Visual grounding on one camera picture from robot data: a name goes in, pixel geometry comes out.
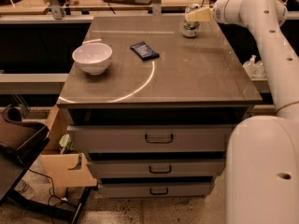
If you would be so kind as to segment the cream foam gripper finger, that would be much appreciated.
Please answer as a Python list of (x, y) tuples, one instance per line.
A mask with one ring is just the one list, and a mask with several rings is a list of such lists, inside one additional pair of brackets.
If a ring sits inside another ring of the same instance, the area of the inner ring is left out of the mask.
[(186, 22), (208, 22), (213, 18), (213, 10), (210, 7), (199, 7), (185, 14)]

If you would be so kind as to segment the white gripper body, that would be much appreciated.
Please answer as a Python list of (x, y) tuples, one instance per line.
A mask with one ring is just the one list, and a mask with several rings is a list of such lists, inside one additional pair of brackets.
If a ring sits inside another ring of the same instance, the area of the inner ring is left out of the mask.
[(213, 6), (213, 16), (218, 23), (239, 24), (242, 0), (217, 0)]

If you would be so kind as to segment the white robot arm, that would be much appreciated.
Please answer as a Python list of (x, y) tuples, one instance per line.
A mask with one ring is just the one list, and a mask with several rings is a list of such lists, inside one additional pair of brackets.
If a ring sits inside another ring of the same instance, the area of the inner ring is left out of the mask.
[(185, 15), (248, 29), (273, 100), (230, 136), (225, 224), (299, 224), (299, 57), (281, 32), (287, 16), (279, 0), (217, 0)]

